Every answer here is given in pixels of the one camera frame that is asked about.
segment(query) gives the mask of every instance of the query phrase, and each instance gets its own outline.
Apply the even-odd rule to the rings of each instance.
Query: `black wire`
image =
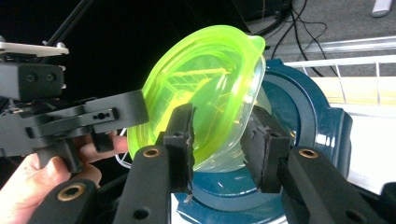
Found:
[[[283,24],[277,29],[277,31],[273,32],[271,35],[269,35],[268,37],[264,37],[265,40],[268,40],[269,38],[273,37],[274,35],[276,35],[277,33],[279,33],[279,31],[282,30],[282,28],[286,25],[286,22],[283,22]]]
[[[305,55],[305,53],[304,53],[303,48],[301,47],[300,39],[299,39],[299,37],[298,37],[298,32],[297,32],[296,19],[294,18],[294,14],[293,14],[293,13],[291,13],[291,17],[293,18],[294,35],[295,35],[295,37],[296,37],[296,42],[297,42],[298,49],[299,49],[300,52],[302,53],[304,59],[305,59],[306,61],[309,61],[309,60],[308,60],[308,57],[306,57],[306,55]],[[316,68],[311,67],[311,69],[312,69],[312,71],[314,71],[319,77],[324,77]]]
[[[273,32],[277,27],[280,26],[281,23],[283,23],[285,20],[288,19],[288,17],[290,16],[292,12],[292,6],[290,4],[290,6],[284,10],[281,10],[279,15],[276,16],[276,20],[269,26],[265,27],[264,29],[260,30],[259,32],[257,32],[254,35],[268,35],[269,33]]]
[[[108,191],[108,190],[113,189],[115,186],[117,186],[117,185],[119,185],[119,184],[125,182],[126,179],[128,178],[128,174],[129,174],[129,173],[124,174],[124,175],[121,175],[121,176],[117,177],[116,179],[114,179],[114,180],[112,180],[112,181],[106,183],[105,185],[101,186],[101,187],[98,189],[98,193],[99,193],[99,194],[104,193],[104,192],[106,192],[106,191]]]
[[[306,7],[306,2],[307,2],[307,0],[304,1],[303,8],[301,9],[300,13],[297,14],[297,20],[300,19],[301,14],[303,14],[303,12],[304,12],[304,10],[305,10],[305,7]],[[274,48],[274,51],[273,51],[273,53],[272,53],[272,55],[271,55],[271,59],[274,59],[277,48],[278,48],[279,45],[282,43],[282,41],[283,41],[283,39],[286,37],[286,35],[290,32],[290,30],[291,30],[291,28],[294,26],[294,24],[295,24],[295,22],[291,24],[291,26],[288,28],[288,30],[286,31],[286,33],[283,34],[282,37],[280,37],[279,41],[276,43],[275,48]]]
[[[301,18],[299,19],[299,21],[303,24],[303,26],[304,26],[306,32],[307,32],[307,33],[311,36],[311,38],[312,38],[312,41],[308,44],[307,47],[311,46],[311,44],[312,44],[313,42],[315,42],[315,43],[318,45],[318,47],[319,47],[319,49],[320,49],[320,51],[321,51],[321,53],[322,53],[322,55],[323,55],[323,58],[324,58],[324,59],[327,59],[327,56],[326,56],[326,54],[325,54],[323,48],[321,47],[321,45],[320,45],[319,42],[318,42],[318,38],[321,37],[321,36],[326,32],[326,30],[327,30],[327,24],[324,23],[324,22],[319,22],[319,21],[315,21],[315,22],[303,21]],[[308,23],[308,24],[314,24],[314,23],[315,23],[315,24],[323,24],[323,25],[324,25],[324,31],[323,31],[321,34],[319,34],[318,36],[314,37],[314,36],[311,34],[311,32],[309,32],[308,28],[306,27],[306,23]],[[332,69],[332,71],[334,72],[334,74],[338,77],[338,74],[334,71],[334,69],[333,69],[331,66],[330,66],[330,68]]]
[[[90,8],[94,0],[82,0],[73,9],[70,15],[66,18],[64,23],[58,28],[47,43],[47,46],[55,46],[56,43],[62,42],[64,38],[70,33],[70,31],[76,26],[77,22]],[[42,58],[40,63],[46,63],[49,57]]]

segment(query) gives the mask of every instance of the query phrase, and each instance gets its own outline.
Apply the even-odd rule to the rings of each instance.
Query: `human hand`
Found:
[[[74,178],[90,179],[98,186],[102,174],[89,163],[128,150],[126,137],[116,136],[114,133],[110,136],[114,150],[103,153],[96,152],[89,136],[76,139],[84,168]],[[59,157],[52,158],[47,166],[40,169],[37,155],[27,156],[0,191],[0,223],[27,223],[50,191],[67,181],[70,176],[63,160]]]

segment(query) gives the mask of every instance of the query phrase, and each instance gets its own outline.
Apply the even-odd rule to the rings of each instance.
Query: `transparent plastic bowl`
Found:
[[[272,112],[270,102],[262,87],[260,87],[254,105],[264,108],[270,114]],[[213,153],[213,155],[200,164],[199,172],[225,173],[235,171],[245,166],[244,160],[245,154],[238,141],[233,147],[217,150]]]
[[[128,129],[132,158],[141,147],[155,144],[173,109],[186,103],[196,107],[194,170],[205,169],[216,152],[230,151],[246,128],[262,84],[264,47],[262,37],[225,25],[197,31],[173,46],[142,89],[149,122]]]

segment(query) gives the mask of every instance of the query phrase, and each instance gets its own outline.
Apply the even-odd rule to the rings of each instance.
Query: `black bolt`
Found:
[[[36,76],[34,73],[29,73],[29,74],[26,76],[26,80],[27,80],[28,82],[35,82],[35,81],[37,80],[37,76]]]
[[[55,81],[55,78],[56,78],[56,76],[53,75],[53,74],[48,74],[48,75],[47,75],[47,81],[48,81],[48,82],[53,82],[53,81]]]

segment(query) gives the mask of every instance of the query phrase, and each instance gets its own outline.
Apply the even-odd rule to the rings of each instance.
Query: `screw hole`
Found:
[[[55,74],[48,74],[47,75],[47,81],[48,82],[50,82],[50,83],[52,83],[52,82],[54,82],[55,81],[55,79],[56,79],[56,76],[55,76]]]
[[[143,155],[145,157],[156,157],[160,155],[160,151],[157,148],[146,150]]]
[[[58,200],[62,202],[72,201],[78,198],[85,190],[83,183],[72,184],[58,193]]]
[[[318,153],[311,149],[301,149],[299,153],[308,159],[314,159],[318,157]]]
[[[35,82],[37,81],[37,76],[34,73],[30,73],[27,75],[26,80],[28,82]]]
[[[366,222],[365,217],[355,211],[347,210],[346,216],[355,222],[359,222],[359,223]]]
[[[72,196],[72,195],[75,195],[78,191],[79,191],[78,188],[73,187],[73,188],[71,188],[71,189],[67,189],[67,190],[64,192],[64,194],[67,195],[67,196]]]
[[[98,115],[94,115],[92,118],[93,119],[105,119],[105,118],[108,118],[108,117],[110,117],[110,114],[109,113],[99,113]]]
[[[147,209],[139,209],[134,211],[134,218],[137,220],[146,219],[149,216],[149,211]]]

